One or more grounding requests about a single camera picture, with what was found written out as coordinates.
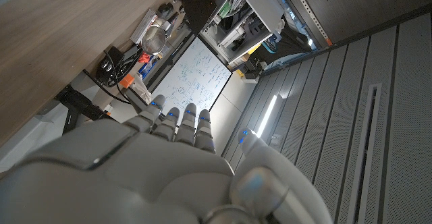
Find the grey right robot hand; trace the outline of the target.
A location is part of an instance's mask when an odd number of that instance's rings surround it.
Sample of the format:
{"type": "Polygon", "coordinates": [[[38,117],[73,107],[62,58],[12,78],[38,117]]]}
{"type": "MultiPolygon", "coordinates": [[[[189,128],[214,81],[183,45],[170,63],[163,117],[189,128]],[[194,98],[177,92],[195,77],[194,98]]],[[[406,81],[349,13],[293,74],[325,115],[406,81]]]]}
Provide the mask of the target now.
{"type": "Polygon", "coordinates": [[[249,128],[237,169],[217,156],[208,111],[157,96],[25,156],[1,179],[2,223],[331,223],[320,193],[249,128]]]}

